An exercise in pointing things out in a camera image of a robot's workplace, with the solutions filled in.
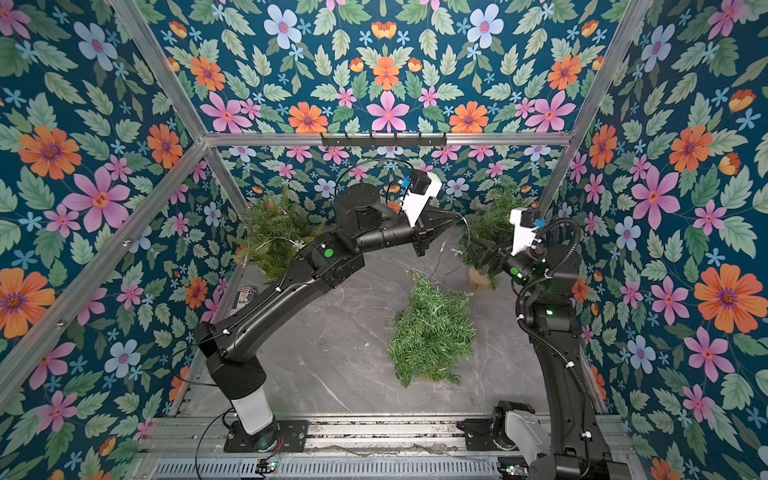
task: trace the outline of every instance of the green leaf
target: green leaf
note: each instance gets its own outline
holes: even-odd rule
[[[723,396],[723,409],[744,410],[752,402],[754,392],[750,383],[738,373],[727,373],[722,382],[720,394]]]

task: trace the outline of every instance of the small blue flower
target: small blue flower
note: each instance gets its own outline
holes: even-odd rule
[[[80,458],[83,455],[83,451],[77,453],[70,453],[69,454],[69,462],[64,464],[64,468],[69,468],[74,472],[74,470],[78,467],[78,463],[82,463],[83,459]]]
[[[21,90],[10,91],[7,87],[3,87],[2,90],[8,95],[8,97],[5,97],[5,103],[14,104],[16,108],[21,108],[22,104],[27,103],[26,98],[22,98]]]
[[[751,107],[747,108],[746,112],[744,112],[744,117],[736,119],[736,123],[741,124],[741,126],[739,127],[739,131],[742,131],[746,127],[749,127],[750,130],[752,130],[753,128],[755,128],[754,121],[759,119],[762,116],[763,114],[752,115],[752,108]]]
[[[27,212],[27,217],[20,219],[18,222],[21,225],[27,226],[27,231],[31,232],[35,228],[42,228],[42,225],[40,224],[40,220],[42,220],[43,217],[36,217],[32,214],[32,212]]]
[[[115,382],[117,382],[117,380],[118,380],[118,378],[117,378],[117,376],[115,376],[114,373],[112,373],[111,375],[105,376],[104,377],[104,386],[101,387],[101,389],[102,390],[103,389],[111,390],[112,386],[114,385]]]
[[[712,265],[714,263],[716,266],[720,266],[720,262],[725,260],[725,256],[720,255],[720,251],[717,249],[717,247],[712,249],[712,253],[706,252],[704,256],[709,259],[707,261],[707,265]]]
[[[472,26],[469,24],[469,19],[466,17],[464,17],[464,20],[462,20],[461,23],[456,24],[456,29],[462,34],[465,34],[470,28],[472,28]]]
[[[13,254],[16,255],[18,259],[13,260],[11,266],[21,265],[23,270],[28,269],[30,263],[38,262],[37,259],[32,258],[35,255],[34,250],[29,250],[27,253],[24,253],[21,250],[14,250]]]
[[[87,360],[83,359],[83,356],[80,355],[77,360],[72,360],[69,363],[69,366],[72,367],[72,373],[80,373],[83,371],[83,367],[88,363]]]
[[[192,26],[190,26],[190,35],[195,39],[195,41],[200,41],[203,39],[203,32]]]
[[[69,18],[67,18],[69,15],[67,14],[67,12],[63,12],[63,11],[59,10],[58,7],[54,7],[53,11],[54,11],[52,13],[53,17],[54,18],[58,18],[58,22],[60,24],[63,25],[65,23],[69,23]]]
[[[303,18],[299,19],[299,24],[296,26],[301,32],[306,35],[310,33],[310,30],[312,29],[311,23],[306,23],[306,21]]]
[[[749,414],[746,420],[748,422],[753,422],[758,429],[761,429],[763,424],[768,423],[768,420],[765,420],[764,417],[760,416],[760,413],[757,411],[757,407],[752,408],[752,410],[745,409],[744,411]]]

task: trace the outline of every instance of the floral wallpaper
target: floral wallpaper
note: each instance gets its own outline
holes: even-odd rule
[[[170,412],[194,327],[219,308],[236,222],[201,161],[6,406],[0,478],[123,478],[152,418]]]
[[[190,141],[103,2],[0,2],[0,113],[1,359]]]
[[[768,2],[658,2],[571,163],[573,287],[655,480],[768,478]]]

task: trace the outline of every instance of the artificial plant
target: artificial plant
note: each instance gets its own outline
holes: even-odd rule
[[[233,238],[240,246],[237,261],[258,266],[268,282],[278,280],[296,253],[323,232],[324,223],[310,225],[308,217],[285,194],[267,194],[252,201],[241,215],[245,238]]]
[[[407,387],[418,376],[434,382],[459,384],[461,377],[451,368],[472,354],[475,327],[467,310],[466,293],[438,290],[415,270],[409,270],[415,285],[409,305],[395,316],[395,331],[389,339],[389,358],[395,375]]]

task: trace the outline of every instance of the pine needle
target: pine needle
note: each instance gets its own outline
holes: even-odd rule
[[[389,339],[389,358],[395,375],[407,387],[418,376],[434,382],[448,380],[460,384],[461,377],[451,368],[472,355],[475,327],[467,310],[466,293],[438,290],[426,276],[415,270],[409,306],[395,316],[395,332]]]

